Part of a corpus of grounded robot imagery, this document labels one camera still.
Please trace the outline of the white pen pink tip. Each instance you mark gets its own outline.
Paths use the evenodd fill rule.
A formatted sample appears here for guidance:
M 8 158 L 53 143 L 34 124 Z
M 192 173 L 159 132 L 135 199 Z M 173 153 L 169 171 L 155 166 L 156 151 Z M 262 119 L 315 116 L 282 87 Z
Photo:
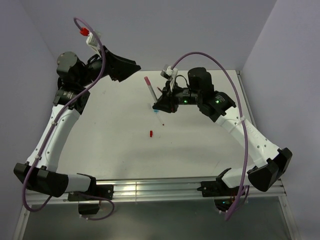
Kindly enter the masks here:
M 153 100 L 154 100 L 154 103 L 156 103 L 156 102 L 158 101 L 158 98 L 157 98 L 157 96 L 156 96 L 156 93 L 155 93 L 155 91 L 154 91 L 154 89 L 153 89 L 153 87 L 152 87 L 152 84 L 151 84 L 149 78 L 148 78 L 147 76 L 145 76 L 145 77 L 144 77 L 144 80 L 145 80 L 145 83 L 146 83 L 146 85 L 147 85 L 150 93 L 151 93 L 151 96 L 152 96 L 152 98 L 153 98 Z

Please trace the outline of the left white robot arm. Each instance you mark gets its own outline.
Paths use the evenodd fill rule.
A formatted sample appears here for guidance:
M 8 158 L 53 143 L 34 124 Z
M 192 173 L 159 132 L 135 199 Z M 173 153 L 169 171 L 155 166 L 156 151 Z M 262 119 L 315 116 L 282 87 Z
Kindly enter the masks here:
M 95 177 L 78 173 L 58 173 L 58 163 L 67 138 L 82 115 L 89 100 L 89 84 L 98 76 L 110 76 L 122 82 L 141 70 L 134 61 L 117 56 L 104 49 L 105 59 L 93 55 L 87 63 L 67 51 L 57 58 L 58 90 L 53 100 L 49 122 L 43 135 L 26 163 L 17 163 L 14 174 L 23 184 L 23 190 L 31 190 L 52 197 L 64 193 L 79 192 L 86 200 L 98 193 Z

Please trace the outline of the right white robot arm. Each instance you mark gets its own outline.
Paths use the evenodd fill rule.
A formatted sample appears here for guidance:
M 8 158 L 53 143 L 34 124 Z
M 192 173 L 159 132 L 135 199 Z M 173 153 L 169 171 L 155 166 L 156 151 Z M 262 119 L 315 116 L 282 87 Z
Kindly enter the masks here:
M 175 113 L 180 105 L 196 105 L 200 112 L 225 129 L 244 147 L 253 164 L 245 170 L 228 168 L 216 178 L 219 195 L 227 195 L 241 183 L 252 185 L 261 192 L 269 188 L 286 172 L 293 153 L 270 142 L 245 117 L 236 103 L 224 92 L 214 89 L 211 74 L 204 67 L 188 71 L 186 87 L 178 86 L 178 70 L 167 68 L 161 72 L 167 81 L 153 109 Z

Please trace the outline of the white pen red tip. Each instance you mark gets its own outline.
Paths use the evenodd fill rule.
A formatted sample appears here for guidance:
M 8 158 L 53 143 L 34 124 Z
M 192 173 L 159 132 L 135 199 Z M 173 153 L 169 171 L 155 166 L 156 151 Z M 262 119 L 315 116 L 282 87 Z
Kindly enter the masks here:
M 159 120 L 160 124 L 161 124 L 162 126 L 164 126 L 165 124 L 164 124 L 163 120 L 161 119 L 160 114 L 157 112 L 155 115 L 156 115 L 157 119 Z

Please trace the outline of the aluminium frame rail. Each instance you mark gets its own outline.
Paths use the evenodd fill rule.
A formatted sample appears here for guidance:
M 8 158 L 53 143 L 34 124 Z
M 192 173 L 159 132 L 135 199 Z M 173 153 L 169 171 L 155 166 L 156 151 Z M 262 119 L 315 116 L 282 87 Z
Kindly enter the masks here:
M 202 181 L 213 180 L 214 177 L 98 180 L 97 185 L 113 185 L 112 201 L 114 203 L 227 199 L 228 196 L 203 197 L 201 191 L 197 191 Z M 286 195 L 282 181 L 278 180 L 267 192 L 259 191 L 250 186 L 248 198 L 283 197 Z M 26 201 L 30 206 L 42 205 L 47 198 L 48 196 L 42 193 L 29 190 L 26 192 Z M 68 193 L 64 193 L 60 197 L 52 197 L 48 205 L 93 204 L 97 202 L 97 200 L 69 201 Z

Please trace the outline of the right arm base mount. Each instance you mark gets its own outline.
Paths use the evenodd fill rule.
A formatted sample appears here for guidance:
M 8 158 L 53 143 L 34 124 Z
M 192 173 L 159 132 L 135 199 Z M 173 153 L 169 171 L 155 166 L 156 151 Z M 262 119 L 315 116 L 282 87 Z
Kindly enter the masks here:
M 239 187 L 229 188 L 223 181 L 202 181 L 200 187 L 196 189 L 201 192 L 203 198 L 216 198 L 214 200 L 215 207 L 222 212 L 226 212 L 235 201 L 239 191 Z

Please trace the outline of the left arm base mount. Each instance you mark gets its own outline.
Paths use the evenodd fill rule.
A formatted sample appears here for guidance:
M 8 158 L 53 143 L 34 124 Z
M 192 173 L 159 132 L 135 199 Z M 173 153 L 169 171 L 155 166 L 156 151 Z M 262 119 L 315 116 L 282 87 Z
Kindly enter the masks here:
M 68 202 L 78 202 L 78 213 L 81 216 L 89 217 L 96 215 L 100 210 L 103 201 L 111 203 L 111 214 L 115 209 L 112 202 L 114 193 L 113 184 L 97 185 L 93 190 L 87 192 L 69 193 L 67 196 Z

